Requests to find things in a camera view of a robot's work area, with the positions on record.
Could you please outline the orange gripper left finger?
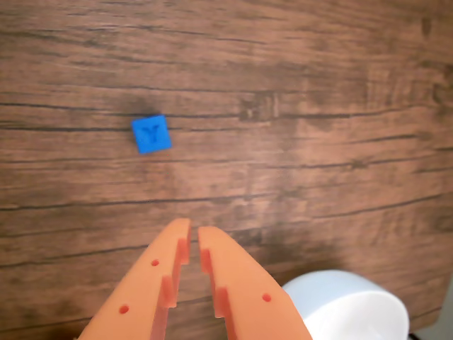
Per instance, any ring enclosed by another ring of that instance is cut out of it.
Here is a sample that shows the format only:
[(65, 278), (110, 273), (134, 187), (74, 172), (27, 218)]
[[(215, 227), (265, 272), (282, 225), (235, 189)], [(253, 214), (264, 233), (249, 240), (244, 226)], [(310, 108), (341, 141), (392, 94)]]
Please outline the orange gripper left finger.
[(80, 339), (164, 339), (176, 307), (181, 266), (189, 262), (190, 221), (167, 225), (133, 264)]

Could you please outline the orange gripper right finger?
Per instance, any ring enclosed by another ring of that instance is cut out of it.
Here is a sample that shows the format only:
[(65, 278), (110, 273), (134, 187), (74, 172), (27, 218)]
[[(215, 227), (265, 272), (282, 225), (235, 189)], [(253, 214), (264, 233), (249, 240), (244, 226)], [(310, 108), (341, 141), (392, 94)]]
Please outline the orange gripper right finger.
[(198, 241), (214, 314), (224, 319), (229, 339), (311, 338), (289, 295), (226, 232), (201, 227)]

